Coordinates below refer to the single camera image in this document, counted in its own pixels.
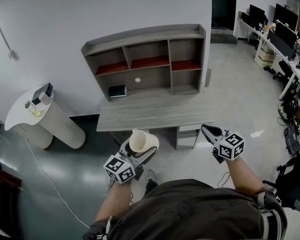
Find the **black monitor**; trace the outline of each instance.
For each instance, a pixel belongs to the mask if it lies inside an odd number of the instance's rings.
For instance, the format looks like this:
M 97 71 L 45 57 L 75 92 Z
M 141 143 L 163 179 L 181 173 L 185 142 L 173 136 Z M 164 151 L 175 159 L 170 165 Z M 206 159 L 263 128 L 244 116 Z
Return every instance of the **black monitor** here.
M 273 22 L 276 22 L 276 20 L 279 20 L 283 24 L 289 24 L 289 28 L 295 30 L 297 27 L 298 15 L 280 4 L 276 4 Z
M 265 11 L 250 4 L 249 16 L 263 24 L 265 20 Z
M 291 49 L 295 48 L 297 41 L 297 35 L 293 33 L 289 28 L 281 23 L 277 23 L 274 32 L 279 38 L 281 38 Z

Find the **light gray floor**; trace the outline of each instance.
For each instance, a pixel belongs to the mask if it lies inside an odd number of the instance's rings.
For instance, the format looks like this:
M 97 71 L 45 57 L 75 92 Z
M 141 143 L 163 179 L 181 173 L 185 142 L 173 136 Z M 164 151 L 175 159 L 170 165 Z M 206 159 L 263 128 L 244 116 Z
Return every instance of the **light gray floor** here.
M 283 86 L 254 63 L 253 46 L 245 42 L 212 44 L 209 67 L 212 77 L 206 93 L 212 101 L 215 122 L 246 138 L 242 158 L 263 180 L 275 181 L 276 167 L 290 159 L 285 149 L 284 127 L 277 123 L 278 97 Z M 78 123 L 88 133 L 83 149 L 73 151 L 56 141 L 48 151 L 31 146 L 38 162 L 61 195 L 86 224 L 90 224 L 106 196 L 106 174 L 100 167 L 118 150 L 107 133 L 95 132 L 90 121 Z M 251 134 L 261 132 L 259 137 Z M 211 145 L 200 134 L 194 149 L 174 149 L 173 131 L 155 131 L 158 153 L 146 165 L 157 173 L 158 183 L 193 178 L 213 187 L 227 172 L 225 163 L 212 156 Z M 50 181 L 36 164 L 25 140 L 13 132 L 0 133 L 0 161 L 23 180 L 20 222 L 25 240 L 80 239 L 86 228 L 69 212 Z M 144 173 L 132 182 L 133 201 L 145 191 Z M 233 187 L 231 179 L 225 187 Z M 300 212 L 285 209 L 288 230 L 285 239 L 300 239 Z

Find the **small box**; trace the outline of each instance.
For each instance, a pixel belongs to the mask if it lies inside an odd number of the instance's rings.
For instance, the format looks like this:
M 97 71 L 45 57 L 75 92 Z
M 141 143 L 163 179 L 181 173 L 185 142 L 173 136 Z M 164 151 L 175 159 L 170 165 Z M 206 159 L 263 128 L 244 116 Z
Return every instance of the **small box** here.
M 127 96 L 127 87 L 125 85 L 112 86 L 108 90 L 110 98 Z
M 41 102 L 40 99 L 39 99 L 40 93 L 46 93 L 46 95 L 48 95 L 50 97 L 53 88 L 54 87 L 51 85 L 51 83 L 47 83 L 45 86 L 43 86 L 40 89 L 36 90 L 33 97 L 32 97 L 32 103 L 34 105 L 38 105 Z
M 228 160 L 235 160 L 245 150 L 245 138 L 238 132 L 232 133 L 227 138 L 214 145 L 218 149 L 218 155 Z
M 103 168 L 110 178 L 122 184 L 134 177 L 136 173 L 132 164 L 122 160 L 119 156 L 118 153 L 115 156 L 111 155 Z

